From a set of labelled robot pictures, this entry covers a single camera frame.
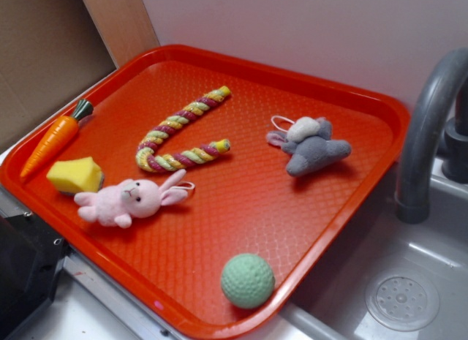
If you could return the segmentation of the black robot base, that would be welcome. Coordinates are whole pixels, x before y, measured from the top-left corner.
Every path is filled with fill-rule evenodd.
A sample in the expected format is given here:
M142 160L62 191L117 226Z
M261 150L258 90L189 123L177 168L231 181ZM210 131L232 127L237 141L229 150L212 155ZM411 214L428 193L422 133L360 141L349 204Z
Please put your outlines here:
M13 339L54 301L68 243L38 215L1 218L1 338Z

